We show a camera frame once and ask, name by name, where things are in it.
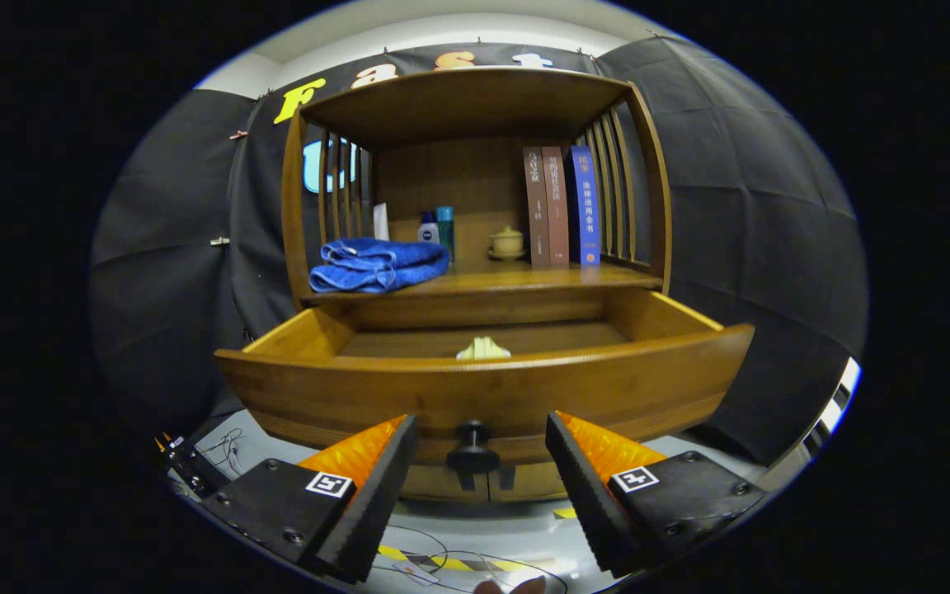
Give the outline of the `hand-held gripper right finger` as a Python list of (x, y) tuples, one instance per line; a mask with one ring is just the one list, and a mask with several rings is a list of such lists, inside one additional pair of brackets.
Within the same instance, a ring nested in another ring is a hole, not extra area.
[(702, 452), (663, 455), (562, 411), (548, 414), (544, 443), (597, 565), (615, 578), (693, 553), (769, 499)]

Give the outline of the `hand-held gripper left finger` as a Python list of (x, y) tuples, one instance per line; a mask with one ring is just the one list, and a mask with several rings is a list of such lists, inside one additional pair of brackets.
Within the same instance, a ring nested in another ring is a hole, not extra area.
[(200, 507), (281, 563), (365, 582), (417, 442), (416, 419), (398, 415), (297, 464), (264, 459)]

